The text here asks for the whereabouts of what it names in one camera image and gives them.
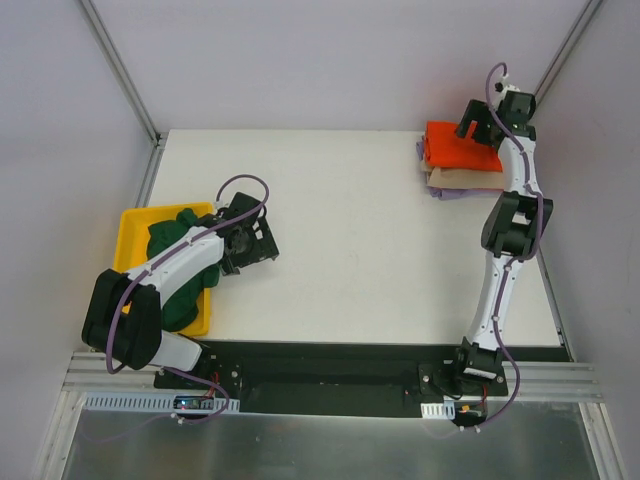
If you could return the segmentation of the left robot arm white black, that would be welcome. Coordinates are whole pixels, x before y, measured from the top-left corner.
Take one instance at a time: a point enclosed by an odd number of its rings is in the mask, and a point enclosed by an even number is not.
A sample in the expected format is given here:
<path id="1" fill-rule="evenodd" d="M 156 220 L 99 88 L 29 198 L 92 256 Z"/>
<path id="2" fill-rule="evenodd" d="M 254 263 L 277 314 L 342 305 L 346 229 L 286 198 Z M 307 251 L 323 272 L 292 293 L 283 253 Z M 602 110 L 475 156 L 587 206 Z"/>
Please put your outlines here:
<path id="1" fill-rule="evenodd" d="M 95 283 L 81 332 L 82 341 L 115 361 L 140 370 L 176 370 L 188 388 L 204 387 L 211 365 L 195 340 L 166 330 L 162 310 L 178 290 L 208 267 L 222 275 L 279 255 L 265 203 L 242 192 L 215 214 L 196 220 L 176 242 L 150 260 L 123 273 L 102 272 Z"/>

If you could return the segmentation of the orange t-shirt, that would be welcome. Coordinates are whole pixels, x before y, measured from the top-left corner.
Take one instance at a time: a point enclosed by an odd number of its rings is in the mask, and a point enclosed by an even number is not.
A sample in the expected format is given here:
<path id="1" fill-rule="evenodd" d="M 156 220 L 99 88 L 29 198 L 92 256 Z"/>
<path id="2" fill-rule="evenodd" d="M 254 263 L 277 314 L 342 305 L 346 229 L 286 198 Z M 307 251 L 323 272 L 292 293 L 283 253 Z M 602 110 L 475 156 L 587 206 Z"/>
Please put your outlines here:
<path id="1" fill-rule="evenodd" d="M 424 158 L 429 167 L 501 172 L 502 166 L 491 146 L 476 143 L 470 136 L 455 135 L 457 125 L 428 121 L 424 135 Z"/>

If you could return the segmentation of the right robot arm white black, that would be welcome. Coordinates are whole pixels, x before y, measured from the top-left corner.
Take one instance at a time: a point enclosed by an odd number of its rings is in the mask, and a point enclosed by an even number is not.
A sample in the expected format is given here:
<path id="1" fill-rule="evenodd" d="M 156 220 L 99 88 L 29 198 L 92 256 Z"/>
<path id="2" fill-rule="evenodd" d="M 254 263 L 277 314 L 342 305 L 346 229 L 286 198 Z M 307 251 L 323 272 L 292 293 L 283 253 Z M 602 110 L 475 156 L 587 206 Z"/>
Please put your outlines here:
<path id="1" fill-rule="evenodd" d="M 504 375 L 502 334 L 515 281 L 524 263 L 536 256 L 553 212 L 534 164 L 536 131 L 529 121 L 535 96 L 504 84 L 496 91 L 496 100 L 470 101 L 456 128 L 463 138 L 475 123 L 472 139 L 495 149 L 505 176 L 503 192 L 481 233 L 486 265 L 478 307 L 450 369 L 452 387 L 466 395 Z"/>

